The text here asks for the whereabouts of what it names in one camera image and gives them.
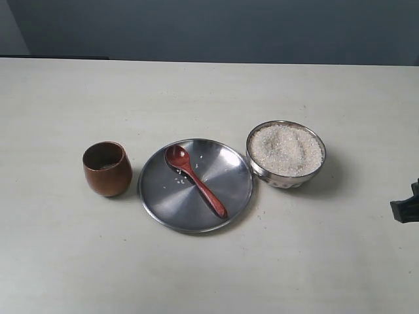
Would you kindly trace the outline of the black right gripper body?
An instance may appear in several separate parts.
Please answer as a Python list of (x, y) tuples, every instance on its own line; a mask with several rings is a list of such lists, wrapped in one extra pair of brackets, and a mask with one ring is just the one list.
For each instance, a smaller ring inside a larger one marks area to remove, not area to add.
[(413, 196), (419, 196), (419, 179), (411, 184)]

